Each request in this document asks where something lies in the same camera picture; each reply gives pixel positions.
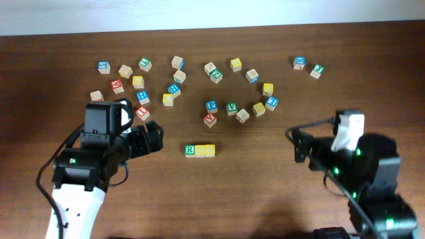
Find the green R block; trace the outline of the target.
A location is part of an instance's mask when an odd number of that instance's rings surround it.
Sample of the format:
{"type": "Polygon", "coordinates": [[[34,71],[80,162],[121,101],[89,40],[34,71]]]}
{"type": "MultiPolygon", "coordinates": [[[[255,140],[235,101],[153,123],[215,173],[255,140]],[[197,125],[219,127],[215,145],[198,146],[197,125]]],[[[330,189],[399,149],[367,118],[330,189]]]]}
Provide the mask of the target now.
{"type": "Polygon", "coordinates": [[[185,157],[195,157],[195,145],[185,146],[185,157]]]}

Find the yellow S block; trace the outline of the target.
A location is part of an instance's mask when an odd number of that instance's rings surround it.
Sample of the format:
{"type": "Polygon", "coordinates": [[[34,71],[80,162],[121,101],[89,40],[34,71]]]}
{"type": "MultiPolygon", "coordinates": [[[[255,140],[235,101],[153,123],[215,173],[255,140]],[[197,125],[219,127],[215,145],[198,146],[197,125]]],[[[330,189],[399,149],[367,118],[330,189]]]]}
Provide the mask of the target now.
{"type": "Polygon", "coordinates": [[[195,157],[205,157],[205,145],[195,145],[195,157]]]}

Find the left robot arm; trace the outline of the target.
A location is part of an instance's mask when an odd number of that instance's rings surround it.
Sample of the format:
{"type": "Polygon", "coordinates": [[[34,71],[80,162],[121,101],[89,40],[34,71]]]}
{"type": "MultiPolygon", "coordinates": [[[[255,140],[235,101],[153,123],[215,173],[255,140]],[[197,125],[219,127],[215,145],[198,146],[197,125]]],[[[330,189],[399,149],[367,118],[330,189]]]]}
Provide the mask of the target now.
{"type": "Polygon", "coordinates": [[[161,126],[155,121],[134,126],[133,120],[132,104],[125,98],[87,103],[84,123],[52,158],[47,238],[89,238],[119,167],[163,148],[161,126]]]}

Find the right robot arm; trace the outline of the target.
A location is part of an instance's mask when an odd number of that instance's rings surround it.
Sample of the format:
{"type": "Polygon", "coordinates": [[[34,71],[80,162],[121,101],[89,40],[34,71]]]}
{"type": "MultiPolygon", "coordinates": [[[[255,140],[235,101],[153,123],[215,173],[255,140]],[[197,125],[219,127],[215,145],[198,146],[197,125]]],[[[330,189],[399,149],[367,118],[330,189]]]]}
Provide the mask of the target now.
{"type": "Polygon", "coordinates": [[[396,193],[401,158],[396,141],[381,134],[360,136],[354,150],[331,150],[333,138],[314,137],[298,127],[286,137],[294,145],[298,163],[309,160],[347,197],[356,231],[370,238],[420,238],[414,213],[396,193]]]}

